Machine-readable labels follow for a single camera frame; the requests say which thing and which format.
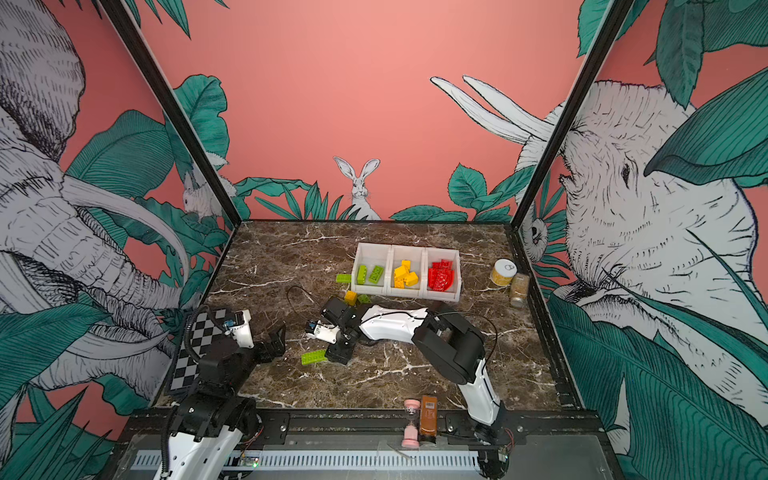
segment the enclosure corner pole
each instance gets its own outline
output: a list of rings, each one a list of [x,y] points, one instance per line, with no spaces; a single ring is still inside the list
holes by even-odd
[[[200,168],[205,181],[210,185],[211,190],[214,191],[214,195],[219,200],[223,212],[230,218],[234,226],[240,225],[242,220],[237,213],[237,208],[235,208],[230,196],[227,195],[227,192],[221,185],[216,171],[208,162],[205,149],[192,128],[187,115],[181,109],[167,79],[160,70],[160,67],[157,66],[154,56],[144,42],[141,33],[137,30],[130,14],[123,6],[122,1],[101,0],[101,6],[107,13],[114,29],[123,40],[125,47],[131,53],[131,57],[133,57],[139,70],[141,70],[155,97],[157,97],[157,101],[160,102],[169,122],[176,128],[176,132],[179,134],[181,141],[184,142],[184,146],[189,150],[194,163]]]
[[[536,198],[538,189],[541,188],[541,184],[544,183],[544,178],[547,176],[547,172],[552,166],[552,162],[558,156],[560,146],[565,140],[565,136],[568,134],[568,130],[576,119],[579,108],[584,102],[584,99],[589,93],[589,89],[594,83],[594,79],[598,76],[600,67],[603,65],[605,57],[608,55],[608,51],[611,50],[611,46],[614,44],[614,39],[618,35],[619,29],[624,23],[624,19],[627,17],[633,0],[613,0],[608,6],[607,13],[605,14],[601,27],[598,33],[595,35],[594,42],[587,54],[587,58],[584,60],[584,64],[581,66],[574,87],[571,89],[571,93],[568,95],[568,99],[563,107],[563,112],[558,119],[557,124],[554,126],[552,136],[549,137],[547,147],[544,149],[544,153],[541,155],[541,159],[536,167],[536,171],[531,177],[531,182],[528,184],[528,189],[525,191],[525,195],[518,205],[515,216],[512,218],[512,229],[517,231],[520,229],[520,225],[525,218],[525,214]]]

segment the checkerboard pattern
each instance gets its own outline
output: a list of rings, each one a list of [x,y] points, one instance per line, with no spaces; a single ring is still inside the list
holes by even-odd
[[[227,310],[215,310],[214,315],[218,319],[223,319],[227,316]],[[223,332],[210,321],[208,315],[206,313],[201,313],[197,316],[197,321],[192,334],[192,350],[194,350],[197,355],[202,356],[210,348],[210,344],[222,335]],[[188,390],[196,378],[197,364],[189,358],[187,351],[184,348],[184,344],[182,343],[177,353],[176,368],[170,378],[168,395],[174,395]]]

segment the marble tabletop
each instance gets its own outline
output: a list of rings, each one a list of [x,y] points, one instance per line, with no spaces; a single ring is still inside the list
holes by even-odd
[[[343,296],[346,286],[337,273],[351,273],[358,242],[439,247],[461,252],[462,295],[457,310],[480,313],[498,328],[498,347],[488,364],[496,392],[508,409],[559,410],[549,360],[541,348],[527,309],[509,305],[508,292],[490,280],[491,265],[510,258],[505,229],[497,224],[246,222],[240,226],[223,260],[207,303],[233,310],[249,309],[254,336],[285,322],[283,358],[257,366],[240,390],[264,407],[400,409],[403,399],[438,397],[439,408],[463,409],[458,387],[440,376],[413,345],[382,341],[358,345],[344,366],[334,362],[301,365],[301,355],[325,349],[307,339],[307,319],[319,317],[319,306],[292,285],[306,289],[321,306]],[[419,308],[433,300],[371,296],[388,308]],[[467,319],[490,335],[478,317]]]

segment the elephant tusk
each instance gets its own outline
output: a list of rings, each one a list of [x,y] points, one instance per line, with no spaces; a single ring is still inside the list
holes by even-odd
[[[102,336],[87,332],[67,347],[67,351],[69,353],[74,353],[77,356],[93,360],[124,359],[152,350],[155,346],[159,345],[165,337],[166,334],[161,333],[141,342],[124,343],[105,339]]]
[[[146,208],[140,207],[136,203],[120,195],[113,194],[103,188],[84,182],[74,177],[64,175],[64,183],[61,186],[61,195],[72,205],[78,207],[98,207],[116,214],[124,215],[138,220],[152,230],[165,237],[168,243],[176,250],[176,254],[181,260],[181,266],[184,268],[184,283],[187,282],[190,271],[190,261],[187,251],[181,243],[178,235],[167,223],[153,214]]]

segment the lego brick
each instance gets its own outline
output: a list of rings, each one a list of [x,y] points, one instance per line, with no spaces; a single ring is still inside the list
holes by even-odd
[[[371,272],[371,275],[368,277],[368,282],[378,283],[381,280],[383,273],[384,273],[384,267],[381,265],[376,265],[375,267],[373,267],[373,271]]]
[[[360,265],[357,268],[357,284],[363,285],[366,282],[366,275],[368,274],[368,267]]]

